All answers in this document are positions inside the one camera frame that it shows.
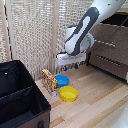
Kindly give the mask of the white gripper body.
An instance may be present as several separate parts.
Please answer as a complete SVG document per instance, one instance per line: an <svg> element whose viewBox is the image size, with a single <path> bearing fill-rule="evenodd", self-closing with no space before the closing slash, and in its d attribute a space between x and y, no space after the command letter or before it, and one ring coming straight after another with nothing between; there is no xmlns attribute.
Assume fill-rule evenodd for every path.
<svg viewBox="0 0 128 128"><path fill-rule="evenodd" d="M76 56L70 56L66 52L61 52L57 56L57 64L59 66L67 65L67 64L73 64L73 63L79 63L86 60L86 54L80 53Z"/></svg>

